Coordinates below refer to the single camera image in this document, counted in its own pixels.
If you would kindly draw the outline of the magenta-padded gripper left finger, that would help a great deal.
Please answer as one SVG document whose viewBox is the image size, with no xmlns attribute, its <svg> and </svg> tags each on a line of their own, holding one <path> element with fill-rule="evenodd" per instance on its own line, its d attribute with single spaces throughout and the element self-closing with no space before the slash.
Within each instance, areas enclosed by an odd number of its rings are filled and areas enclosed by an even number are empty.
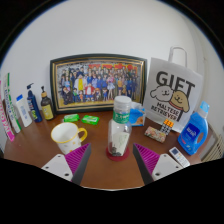
<svg viewBox="0 0 224 224">
<path fill-rule="evenodd" d="M 91 144 L 87 143 L 67 155 L 57 154 L 42 169 L 80 185 L 90 155 Z"/>
</svg>

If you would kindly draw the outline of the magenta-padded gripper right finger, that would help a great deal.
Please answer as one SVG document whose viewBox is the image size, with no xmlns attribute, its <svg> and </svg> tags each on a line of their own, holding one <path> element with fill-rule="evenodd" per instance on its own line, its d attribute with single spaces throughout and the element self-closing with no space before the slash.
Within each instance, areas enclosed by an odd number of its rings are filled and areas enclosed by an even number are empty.
<svg viewBox="0 0 224 224">
<path fill-rule="evenodd" d="M 182 169 L 168 154 L 159 155 L 137 143 L 133 144 L 133 154 L 145 185 Z"/>
</svg>

